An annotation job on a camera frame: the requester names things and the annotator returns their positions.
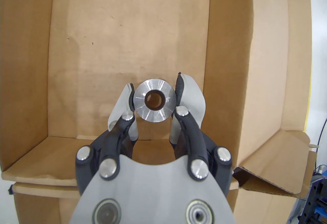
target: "white wall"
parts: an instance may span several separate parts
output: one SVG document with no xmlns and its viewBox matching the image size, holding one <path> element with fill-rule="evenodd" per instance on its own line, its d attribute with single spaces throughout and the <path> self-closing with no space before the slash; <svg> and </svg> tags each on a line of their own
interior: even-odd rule
<svg viewBox="0 0 327 224">
<path fill-rule="evenodd" d="M 317 144 L 327 117 L 327 0 L 311 0 L 312 75 L 307 134 Z M 322 133 L 317 165 L 327 164 L 327 126 Z"/>
</svg>

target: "bolt head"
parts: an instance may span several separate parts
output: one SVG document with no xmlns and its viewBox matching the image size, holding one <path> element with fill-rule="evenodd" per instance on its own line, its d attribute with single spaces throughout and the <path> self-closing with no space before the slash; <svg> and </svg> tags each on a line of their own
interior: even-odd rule
<svg viewBox="0 0 327 224">
<path fill-rule="evenodd" d="M 134 113 L 132 111 L 125 111 L 123 112 L 122 114 L 122 118 L 125 120 L 125 121 L 130 121 L 132 120 L 134 117 Z"/>
<path fill-rule="evenodd" d="M 177 106 L 176 107 L 176 113 L 179 116 L 187 116 L 188 113 L 189 113 L 189 111 L 188 111 L 188 109 L 185 106 Z"/>
<path fill-rule="evenodd" d="M 90 153 L 91 148 L 89 146 L 83 146 L 77 151 L 76 158 L 81 161 L 86 160 Z"/>
<path fill-rule="evenodd" d="M 99 166 L 99 174 L 102 178 L 111 177 L 117 170 L 117 163 L 112 158 L 103 160 Z"/>
<path fill-rule="evenodd" d="M 221 161 L 228 162 L 231 159 L 230 151 L 227 148 L 220 147 L 217 151 L 218 157 Z"/>
<path fill-rule="evenodd" d="M 191 172 L 196 178 L 204 179 L 209 174 L 209 168 L 202 159 L 195 159 L 191 162 Z"/>
</svg>

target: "cable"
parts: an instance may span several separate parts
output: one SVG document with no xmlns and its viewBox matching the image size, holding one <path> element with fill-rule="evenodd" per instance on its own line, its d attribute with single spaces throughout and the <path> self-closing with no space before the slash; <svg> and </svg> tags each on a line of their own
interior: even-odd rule
<svg viewBox="0 0 327 224">
<path fill-rule="evenodd" d="M 320 132 L 320 135 L 319 135 L 319 140 L 318 140 L 318 146 L 319 146 L 319 143 L 320 143 L 320 139 L 321 139 L 321 135 L 322 135 L 322 132 L 324 131 L 324 128 L 325 128 L 325 125 L 326 125 L 326 122 L 327 122 L 327 118 L 326 118 L 326 120 L 325 120 L 325 123 L 324 123 L 324 125 L 322 126 L 322 129 L 321 129 L 321 132 Z M 314 163 L 314 170 L 316 170 L 317 169 L 317 160 L 315 161 L 315 163 Z"/>
<path fill-rule="evenodd" d="M 327 168 L 327 165 L 323 164 L 323 165 L 319 165 L 319 166 L 316 168 L 315 171 L 317 171 L 317 169 L 319 169 L 319 167 L 321 167 L 321 166 L 325 166 L 325 167 Z"/>
</svg>

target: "center hole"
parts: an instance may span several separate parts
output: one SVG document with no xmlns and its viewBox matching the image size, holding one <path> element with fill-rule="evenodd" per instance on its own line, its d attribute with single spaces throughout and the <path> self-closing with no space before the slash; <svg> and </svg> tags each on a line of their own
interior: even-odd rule
<svg viewBox="0 0 327 224">
<path fill-rule="evenodd" d="M 151 90 L 145 95 L 145 105 L 152 111 L 160 110 L 165 101 L 165 95 L 160 90 Z"/>
<path fill-rule="evenodd" d="M 196 212 L 196 214 L 195 214 L 195 219 L 196 219 L 198 222 L 203 221 L 203 218 L 204 218 L 203 213 L 201 213 L 201 212 Z"/>
</svg>

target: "white fingertip pad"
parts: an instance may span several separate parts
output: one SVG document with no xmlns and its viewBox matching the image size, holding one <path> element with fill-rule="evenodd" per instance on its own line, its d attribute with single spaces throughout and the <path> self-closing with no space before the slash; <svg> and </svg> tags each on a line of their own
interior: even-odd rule
<svg viewBox="0 0 327 224">
<path fill-rule="evenodd" d="M 115 107 L 113 108 L 109 119 L 108 119 L 108 130 L 110 131 L 113 128 L 113 124 L 111 124 L 114 121 L 118 121 L 118 119 L 121 117 L 121 115 L 123 114 L 123 112 L 125 111 L 130 111 L 130 95 L 133 92 L 132 86 L 131 84 L 126 84 L 123 91 L 121 92 Z M 137 129 L 137 123 L 136 123 L 136 119 L 133 122 L 133 124 L 131 125 L 128 134 L 131 138 L 131 141 L 136 141 L 139 137 L 139 133 L 138 133 L 138 129 Z"/>
<path fill-rule="evenodd" d="M 179 106 L 185 106 L 194 117 L 199 128 L 201 128 L 206 108 L 204 96 L 200 87 L 197 85 L 197 83 L 191 76 L 181 74 L 181 77 L 184 82 L 184 88 L 182 91 Z M 175 115 L 173 115 L 173 122 L 170 129 L 169 141 L 172 144 L 177 144 L 180 133 L 181 125 L 179 124 Z"/>
<path fill-rule="evenodd" d="M 178 122 L 178 120 L 176 119 L 175 114 L 174 114 L 173 122 L 171 124 L 171 129 L 170 129 L 169 141 L 174 145 L 177 144 L 180 133 L 181 133 L 181 125 Z"/>
<path fill-rule="evenodd" d="M 179 106 L 185 106 L 193 115 L 199 128 L 205 114 L 205 99 L 195 80 L 186 74 L 181 74 L 184 81 L 184 90 Z"/>
</svg>

